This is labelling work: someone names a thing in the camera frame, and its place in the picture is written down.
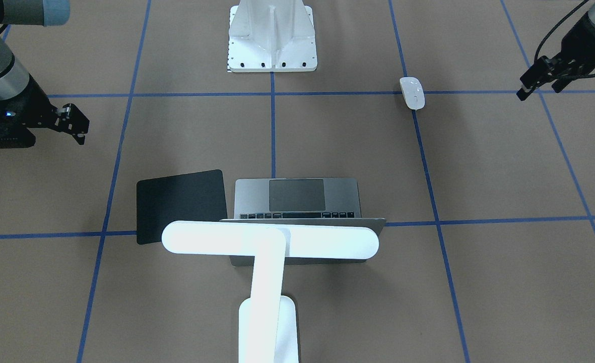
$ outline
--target gray robot arm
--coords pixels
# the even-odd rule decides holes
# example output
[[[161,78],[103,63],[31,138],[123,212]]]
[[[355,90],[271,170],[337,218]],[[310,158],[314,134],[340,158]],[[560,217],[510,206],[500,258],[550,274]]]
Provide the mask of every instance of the gray robot arm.
[[[581,78],[595,78],[595,73],[591,73],[595,69],[595,3],[564,36],[562,49],[555,57],[539,57],[538,55],[538,53],[535,55],[532,67],[521,76],[523,87],[516,93],[521,101],[528,98],[534,90],[549,82],[555,81],[552,87],[558,93],[572,81]]]
[[[61,25],[69,0],[0,0],[0,24]],[[49,128],[85,143],[89,120],[73,104],[51,105],[37,82],[0,38],[0,149],[31,147],[29,128]]]

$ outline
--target cable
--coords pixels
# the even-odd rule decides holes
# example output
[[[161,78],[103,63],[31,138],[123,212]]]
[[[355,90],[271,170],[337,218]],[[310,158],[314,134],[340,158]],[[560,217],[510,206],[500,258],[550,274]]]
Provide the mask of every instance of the cable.
[[[0,27],[0,34],[2,34],[4,32],[4,30],[6,30],[9,27],[8,24],[4,24]]]
[[[546,43],[546,41],[548,40],[548,38],[550,37],[550,35],[553,35],[553,32],[555,32],[555,30],[557,30],[557,28],[562,25],[564,23],[564,21],[566,21],[566,19],[570,18],[577,10],[580,10],[581,7],[583,7],[583,5],[585,3],[587,3],[588,0],[583,0],[582,2],[580,2],[579,5],[577,5],[575,7],[575,9],[572,9],[571,12],[569,12],[568,14],[566,14],[565,17],[563,17],[556,25],[555,27],[553,27],[548,34],[546,34],[546,36],[544,37],[544,39],[542,39],[541,43],[539,43],[539,46],[537,46],[537,51],[535,51],[535,62],[537,62],[537,60],[539,59],[539,51],[541,51],[541,47],[544,46],[544,43]]]

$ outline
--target white computer mouse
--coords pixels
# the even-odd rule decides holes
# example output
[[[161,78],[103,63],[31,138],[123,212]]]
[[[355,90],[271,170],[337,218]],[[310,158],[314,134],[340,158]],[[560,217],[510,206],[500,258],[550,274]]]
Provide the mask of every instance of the white computer mouse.
[[[420,110],[425,106],[425,94],[420,81],[414,77],[401,78],[401,89],[407,107],[412,110]]]

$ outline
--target black mouse pad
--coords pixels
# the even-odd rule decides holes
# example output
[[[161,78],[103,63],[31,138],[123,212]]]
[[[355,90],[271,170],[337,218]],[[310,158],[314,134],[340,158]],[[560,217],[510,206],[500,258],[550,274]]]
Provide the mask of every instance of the black mouse pad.
[[[136,183],[136,242],[161,241],[165,227],[177,220],[228,218],[221,170],[195,172]]]

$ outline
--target open laptop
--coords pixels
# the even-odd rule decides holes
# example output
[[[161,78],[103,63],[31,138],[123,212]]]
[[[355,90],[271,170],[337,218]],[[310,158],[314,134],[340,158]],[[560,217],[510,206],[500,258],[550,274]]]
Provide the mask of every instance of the open laptop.
[[[239,179],[232,223],[367,227],[380,235],[384,218],[362,218],[358,182],[352,177]],[[252,266],[253,257],[231,256],[233,266]],[[287,265],[348,264],[364,260],[286,258]]]

